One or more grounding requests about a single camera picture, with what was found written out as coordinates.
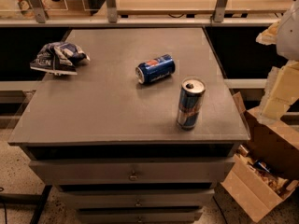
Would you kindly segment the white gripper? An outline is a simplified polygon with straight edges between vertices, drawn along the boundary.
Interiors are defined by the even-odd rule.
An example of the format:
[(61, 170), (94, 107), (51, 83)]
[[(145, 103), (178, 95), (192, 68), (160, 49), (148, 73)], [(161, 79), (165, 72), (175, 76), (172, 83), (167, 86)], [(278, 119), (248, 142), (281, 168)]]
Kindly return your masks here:
[(272, 67), (260, 102), (263, 117), (280, 119), (299, 99), (299, 0), (293, 2), (281, 21), (259, 33), (256, 41), (263, 45), (277, 43), (278, 55), (294, 60), (281, 68)]

